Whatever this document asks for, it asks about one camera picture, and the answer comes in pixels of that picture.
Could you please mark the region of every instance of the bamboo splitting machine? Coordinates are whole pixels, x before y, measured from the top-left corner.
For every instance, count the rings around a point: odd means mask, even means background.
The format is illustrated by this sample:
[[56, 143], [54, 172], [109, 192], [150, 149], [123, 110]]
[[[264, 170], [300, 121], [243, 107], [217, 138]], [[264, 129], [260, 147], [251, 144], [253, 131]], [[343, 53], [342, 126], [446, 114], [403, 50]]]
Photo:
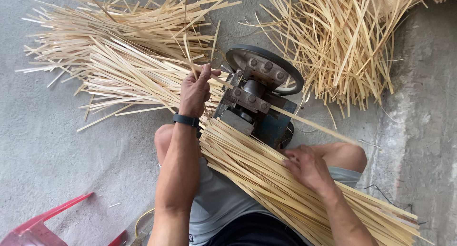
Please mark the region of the bamboo splitting machine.
[[297, 104], [283, 96], [296, 94], [303, 88], [303, 77], [289, 62], [265, 49], [236, 44], [226, 52], [229, 73], [214, 118], [244, 133], [253, 135], [273, 149], [284, 148], [292, 138], [291, 118], [271, 105], [294, 113]]

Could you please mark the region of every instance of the bundle of bamboo strips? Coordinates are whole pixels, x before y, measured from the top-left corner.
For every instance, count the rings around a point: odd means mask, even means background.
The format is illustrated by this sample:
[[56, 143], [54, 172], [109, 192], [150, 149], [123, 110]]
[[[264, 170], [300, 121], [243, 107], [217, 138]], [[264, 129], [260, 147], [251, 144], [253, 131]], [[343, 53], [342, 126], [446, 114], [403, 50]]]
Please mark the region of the bundle of bamboo strips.
[[[200, 139], [208, 166], [229, 177], [314, 245], [334, 245], [319, 196], [294, 180], [286, 159], [267, 145], [212, 119]], [[336, 182], [345, 199], [380, 245], [412, 245], [417, 216]]]
[[275, 20], [257, 26], [303, 74], [303, 101], [314, 92], [345, 117], [344, 105], [350, 116], [350, 103], [365, 110], [369, 96], [381, 104], [384, 89], [393, 93], [392, 34], [412, 1], [390, 9], [383, 0], [270, 0], [280, 16], [260, 5]]
[[[117, 113], [133, 104], [161, 104], [163, 107], [141, 111], [168, 108], [174, 112], [172, 107], [178, 107], [180, 102], [181, 81], [190, 72], [193, 60], [207, 62], [212, 58], [207, 52], [214, 50], [210, 43], [215, 38], [197, 31], [197, 27], [210, 24], [203, 23], [203, 16], [210, 10], [240, 3], [200, 0], [185, 4], [186, 0], [166, 0], [160, 6], [148, 0], [146, 6], [140, 7], [139, 2], [132, 6], [120, 4], [121, 0], [109, 0], [104, 6], [90, 0], [77, 1], [85, 5], [71, 9], [42, 3], [54, 10], [40, 7], [33, 9], [39, 16], [25, 18], [51, 30], [32, 35], [39, 37], [35, 41], [42, 44], [40, 47], [24, 46], [26, 55], [37, 55], [37, 62], [31, 64], [40, 66], [20, 71], [61, 69], [48, 87], [66, 72], [70, 77], [61, 82], [82, 80], [75, 95], [81, 91], [92, 94], [89, 104], [80, 107], [87, 109], [84, 119], [88, 112], [128, 104], [88, 126], [114, 114], [126, 114]], [[158, 7], [150, 8], [151, 3]], [[201, 5], [207, 3], [213, 4], [202, 9]], [[221, 86], [214, 80], [210, 82], [212, 95], [206, 103], [209, 112], [216, 108], [222, 95]]]

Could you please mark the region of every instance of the gray concrete ground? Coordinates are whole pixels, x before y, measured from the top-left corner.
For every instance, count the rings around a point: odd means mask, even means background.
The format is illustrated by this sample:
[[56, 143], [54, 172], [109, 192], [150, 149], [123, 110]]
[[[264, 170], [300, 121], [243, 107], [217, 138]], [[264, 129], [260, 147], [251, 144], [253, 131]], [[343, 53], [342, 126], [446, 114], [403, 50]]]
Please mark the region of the gray concrete ground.
[[[74, 5], [69, 0], [41, 1]], [[237, 23], [255, 23], [255, 11], [260, 21], [270, 21], [259, 3], [269, 6], [268, 0], [243, 0], [241, 5], [210, 13], [214, 23], [222, 20], [218, 39], [222, 51], [236, 43], [275, 50], [263, 34]], [[412, 10], [397, 31], [396, 59], [403, 60], [395, 63], [392, 73], [396, 93], [386, 94], [384, 101], [384, 109], [395, 121], [376, 106], [365, 112], [352, 108], [346, 119], [337, 105], [330, 109], [338, 132], [382, 147], [364, 145], [369, 164], [358, 187], [374, 183], [399, 207], [412, 203], [420, 222], [427, 222], [420, 229], [425, 237], [437, 245], [457, 245], [457, 146], [453, 139], [457, 20], [449, 15], [457, 5], [454, 0], [429, 6]], [[37, 4], [29, 0], [1, 0], [0, 4], [4, 46], [0, 53], [0, 237], [37, 214], [94, 191], [94, 196], [46, 225], [69, 245], [106, 245], [124, 229], [131, 242], [137, 218], [154, 207], [159, 173], [154, 132], [170, 123], [171, 113], [158, 110], [112, 117], [77, 133], [87, 124], [78, 106], [89, 97], [72, 96], [76, 81], [47, 89], [55, 74], [14, 72], [31, 61], [22, 52], [22, 45], [32, 42], [25, 35], [41, 30], [20, 20], [32, 7]], [[204, 32], [214, 33], [215, 28]], [[299, 103], [300, 97], [290, 99]], [[299, 115], [333, 126], [327, 108], [317, 100], [310, 100]], [[90, 116], [88, 121], [101, 116]], [[291, 146], [335, 141], [296, 124], [305, 132], [297, 130]], [[384, 200], [373, 188], [365, 191]]]

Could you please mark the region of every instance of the leg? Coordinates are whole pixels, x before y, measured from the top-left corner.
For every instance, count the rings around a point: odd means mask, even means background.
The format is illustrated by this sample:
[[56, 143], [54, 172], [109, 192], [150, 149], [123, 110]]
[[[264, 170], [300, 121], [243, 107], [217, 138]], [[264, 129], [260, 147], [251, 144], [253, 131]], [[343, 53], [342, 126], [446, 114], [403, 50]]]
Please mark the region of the leg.
[[363, 173], [367, 165], [365, 151], [360, 146], [350, 143], [333, 143], [313, 145], [311, 148], [329, 167], [340, 167]]
[[[157, 150], [157, 159], [159, 160], [159, 165], [163, 165], [165, 161], [165, 156], [167, 155], [168, 147], [170, 146], [171, 136], [173, 135], [174, 125], [168, 124], [163, 125], [154, 135], [154, 144], [155, 149]], [[198, 148], [198, 157], [203, 157], [200, 152], [200, 147], [198, 147], [198, 139], [196, 138], [196, 145]]]
[[349, 143], [334, 143], [310, 146], [317, 157], [327, 164], [335, 181], [354, 188], [367, 165], [365, 151]]

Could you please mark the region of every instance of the black watch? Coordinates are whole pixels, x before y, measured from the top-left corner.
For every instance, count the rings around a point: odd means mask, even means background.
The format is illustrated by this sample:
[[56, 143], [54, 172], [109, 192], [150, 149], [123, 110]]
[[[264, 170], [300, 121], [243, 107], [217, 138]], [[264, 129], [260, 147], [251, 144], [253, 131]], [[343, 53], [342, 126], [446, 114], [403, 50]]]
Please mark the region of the black watch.
[[175, 113], [173, 116], [173, 123], [176, 123], [176, 122], [198, 128], [198, 124], [200, 123], [200, 120], [198, 118], [186, 117], [183, 115], [179, 115], [178, 113]]

